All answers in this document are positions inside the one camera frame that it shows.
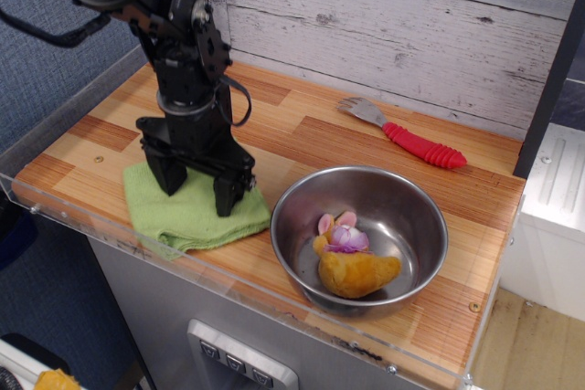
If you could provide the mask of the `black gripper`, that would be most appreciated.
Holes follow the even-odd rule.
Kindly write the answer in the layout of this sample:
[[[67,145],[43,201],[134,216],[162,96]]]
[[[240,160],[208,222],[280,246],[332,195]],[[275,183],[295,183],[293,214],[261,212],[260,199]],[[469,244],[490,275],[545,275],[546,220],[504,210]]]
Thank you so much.
[[[217,109],[199,116],[141,117],[141,144],[147,164],[163,192],[173,195],[186,180],[188,168],[216,177],[213,189],[220,217],[255,185],[253,157],[240,146]]]

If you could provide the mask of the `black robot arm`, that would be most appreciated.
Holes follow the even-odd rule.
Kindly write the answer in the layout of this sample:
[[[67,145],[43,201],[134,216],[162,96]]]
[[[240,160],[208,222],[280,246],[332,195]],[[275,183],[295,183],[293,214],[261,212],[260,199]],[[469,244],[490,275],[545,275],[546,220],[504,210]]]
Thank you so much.
[[[216,29],[209,0],[72,0],[126,22],[139,38],[157,78],[161,117],[136,126],[154,177],[168,195],[187,169],[213,176],[216,210],[229,216],[255,185],[252,156],[233,138],[231,89],[244,91],[225,71],[230,46]]]

